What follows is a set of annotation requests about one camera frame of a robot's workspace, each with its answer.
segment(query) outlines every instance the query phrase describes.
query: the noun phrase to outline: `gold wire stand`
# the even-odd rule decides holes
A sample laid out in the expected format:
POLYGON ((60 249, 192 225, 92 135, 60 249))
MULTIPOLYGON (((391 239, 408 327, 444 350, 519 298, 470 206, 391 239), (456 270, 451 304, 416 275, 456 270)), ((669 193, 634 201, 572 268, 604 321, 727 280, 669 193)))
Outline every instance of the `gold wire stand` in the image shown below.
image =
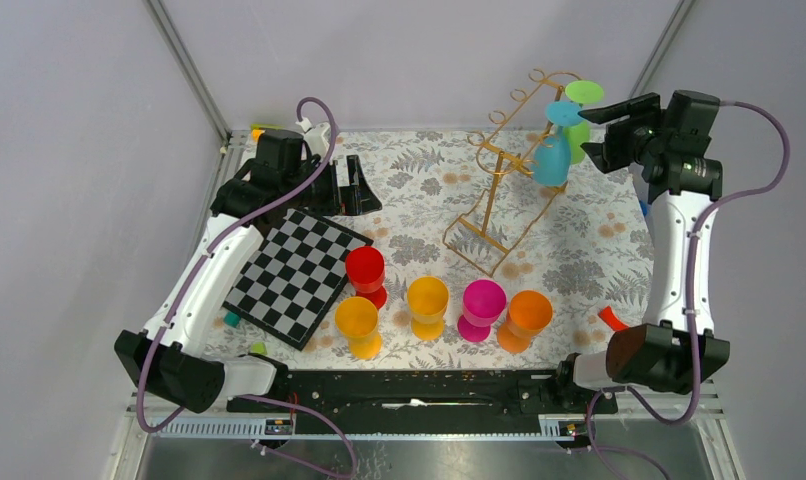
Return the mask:
POLYGON ((511 246, 507 247, 501 244, 497 239, 492 238, 488 234, 488 224, 489 221, 491 220, 491 214, 494 209, 494 199, 495 196, 497 195, 497 187, 500 186, 500 181, 502 180, 503 176, 508 175, 515 171, 521 173, 522 175, 526 175, 527 177, 532 176, 532 171, 527 167, 527 165, 535 163, 535 160, 532 160, 529 157, 538 145, 544 145, 547 148, 552 147, 551 145, 545 144, 544 140, 547 137, 551 137, 554 135, 553 133, 551 133, 553 123, 550 121, 547 122, 544 130, 541 131, 536 141, 532 142, 530 148, 527 149, 527 151, 524 152, 523 154, 513 154, 507 152, 502 148, 497 147, 491 142, 493 139, 497 137, 497 135, 501 132, 501 130, 503 130, 503 127, 505 127, 512 120, 515 114, 521 111, 521 109, 524 108, 527 102, 531 98, 533 98, 536 95, 536 93, 538 93, 541 87, 543 86, 552 87, 556 91, 553 98, 554 102, 559 101, 562 98, 562 94, 565 92, 565 86, 551 80, 552 77, 555 77, 557 75, 567 75, 573 77, 576 80, 582 80, 582 78, 580 78, 577 74, 571 72, 553 72, 548 75, 545 74, 544 71, 539 68, 533 69, 533 71, 530 72, 528 75, 529 79, 533 83, 535 83, 535 88, 532 90, 532 92, 527 93, 523 89, 516 88, 515 90, 512 90, 512 92, 509 93, 509 96, 512 98, 512 100, 518 102, 518 106, 515 107, 515 110, 513 110, 512 113, 510 113, 509 115, 506 115, 504 112, 500 110, 494 110, 493 112, 489 113, 488 114, 489 121, 497 125, 497 128, 493 132, 491 132, 490 135, 486 136, 482 131, 472 132, 470 135, 468 135, 468 143, 470 143, 475 147, 478 147, 475 156, 477 166, 480 168, 480 170, 492 176, 491 188, 484 189, 480 194, 479 199, 477 199, 477 201, 474 203, 473 208, 471 208, 471 210, 468 211, 467 213, 463 213, 458 218, 456 218, 456 220, 454 220, 447 227, 447 229, 444 230, 444 236, 442 237, 442 242, 447 248, 455 252, 457 255, 465 259, 468 263, 470 263, 471 265, 476 267, 479 271, 483 272, 489 277, 494 275, 494 272, 496 272, 497 269, 500 267, 500 265, 503 263, 503 261, 506 260, 507 257, 509 257, 509 254, 511 254, 512 251, 515 250, 515 247, 517 247, 518 244, 521 243, 521 240, 524 239, 524 237, 530 231, 532 226, 535 225, 535 223, 538 222, 539 219, 544 216, 545 212, 547 212, 547 209, 550 208, 550 205, 553 203, 553 200, 556 198, 556 196, 565 193, 565 190, 568 187, 568 182, 565 182, 565 184, 560 187, 544 187, 550 190, 550 192, 552 193, 550 199, 544 205, 544 208, 541 209, 541 212, 539 212, 539 214, 533 219, 533 221, 530 222, 526 226, 526 228, 524 228, 524 231, 511 246), (484 150, 497 156, 494 170, 490 170, 483 164, 482 155, 484 150), (482 202, 486 193, 488 193, 488 202, 486 203, 485 215, 483 216, 482 225, 478 226, 470 222, 465 217, 470 217, 476 211, 477 207, 480 205, 480 202, 482 202), (464 253, 462 253, 459 249, 457 249, 450 242, 447 241, 447 235, 450 233, 450 230, 452 230, 456 224, 459 224, 462 227, 467 228, 468 230, 474 232, 480 238, 488 242, 491 246, 495 247, 496 249, 498 249, 500 252, 503 253, 503 255, 500 257, 500 260, 498 260, 498 262, 494 265, 494 267, 492 267, 491 269, 486 269, 485 267, 477 263, 475 260, 468 258, 464 253))

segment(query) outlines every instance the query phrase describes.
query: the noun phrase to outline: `checkered pattern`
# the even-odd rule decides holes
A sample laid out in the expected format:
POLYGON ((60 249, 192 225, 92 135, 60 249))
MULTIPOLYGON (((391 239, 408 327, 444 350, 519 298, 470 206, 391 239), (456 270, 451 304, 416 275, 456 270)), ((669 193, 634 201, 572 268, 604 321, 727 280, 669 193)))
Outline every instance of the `checkered pattern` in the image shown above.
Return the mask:
POLYGON ((267 235, 224 306, 302 350, 347 283, 344 258, 367 237, 303 210, 267 235))

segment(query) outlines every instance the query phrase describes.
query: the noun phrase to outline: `floral tablecloth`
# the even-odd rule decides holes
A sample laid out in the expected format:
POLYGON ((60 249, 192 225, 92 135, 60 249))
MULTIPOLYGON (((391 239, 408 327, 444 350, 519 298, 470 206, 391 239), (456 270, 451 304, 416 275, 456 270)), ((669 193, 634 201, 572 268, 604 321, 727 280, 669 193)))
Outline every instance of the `floral tablecloth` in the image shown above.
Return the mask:
MULTIPOLYGON (((334 158, 360 155, 368 184, 383 202, 379 212, 335 218, 373 238, 385 256, 389 297, 380 310, 383 346, 374 359, 357 360, 349 353, 332 321, 334 307, 302 352, 249 322, 225 326, 226 311, 221 310, 213 321, 208 353, 237 356, 264 342, 271 358, 294 369, 546 368, 571 352, 605 348, 612 331, 597 313, 606 306, 624 323, 639 323, 652 270, 650 236, 627 172, 604 176, 585 159, 571 167, 567 192, 553 200, 494 275, 509 298, 527 289, 546 295, 555 311, 551 323, 518 355, 501 349, 494 332, 482 343, 462 339, 456 330, 462 292, 483 274, 445 247, 442 235, 491 182, 477 167, 475 148, 466 137, 462 131, 412 131, 349 132, 338 139, 334 158), (424 275, 441 278, 451 295, 444 332, 431 342, 412 334, 405 302, 407 286, 424 275)), ((501 137, 504 148, 515 149, 534 139, 525 131, 501 137)), ((248 146, 247 155, 254 148, 248 146)), ((508 207, 499 208, 501 202, 495 207, 492 235, 517 234, 546 197, 531 179, 508 175, 498 190, 498 200, 508 207)), ((476 254, 482 241, 464 233, 450 238, 476 254)), ((338 301, 353 294, 348 285, 338 301)))

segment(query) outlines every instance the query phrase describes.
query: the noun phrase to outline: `pink cup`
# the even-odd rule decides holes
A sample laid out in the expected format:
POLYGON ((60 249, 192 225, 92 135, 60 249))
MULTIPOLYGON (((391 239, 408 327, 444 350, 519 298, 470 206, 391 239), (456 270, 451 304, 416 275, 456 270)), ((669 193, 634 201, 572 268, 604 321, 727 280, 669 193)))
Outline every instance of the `pink cup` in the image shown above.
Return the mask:
POLYGON ((469 342, 482 342, 491 333, 491 325, 506 309, 506 292, 493 280, 476 280, 462 295, 462 316, 456 323, 459 334, 469 342))

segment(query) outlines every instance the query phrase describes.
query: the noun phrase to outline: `gray wall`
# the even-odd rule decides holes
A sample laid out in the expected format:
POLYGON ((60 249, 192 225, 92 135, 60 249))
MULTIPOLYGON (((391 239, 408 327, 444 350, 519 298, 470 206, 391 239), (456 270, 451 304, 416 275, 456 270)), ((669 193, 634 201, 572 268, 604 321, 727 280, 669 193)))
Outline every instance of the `gray wall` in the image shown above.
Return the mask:
MULTIPOLYGON (((806 0, 699 2, 650 88, 754 103, 789 131, 785 181, 718 214, 710 289, 732 342, 718 388, 748 477, 806 478, 806 0)), ((756 114, 722 110, 713 137, 727 193, 776 172, 780 142, 756 114)))
POLYGON ((0 2, 0 479, 100 475, 217 148, 143 2, 0 2))
MULTIPOLYGON (((533 67, 630 92, 677 0, 166 0, 227 122, 290 124, 306 95, 344 128, 489 125, 533 67)), ((518 117, 543 123, 542 108, 518 117)))

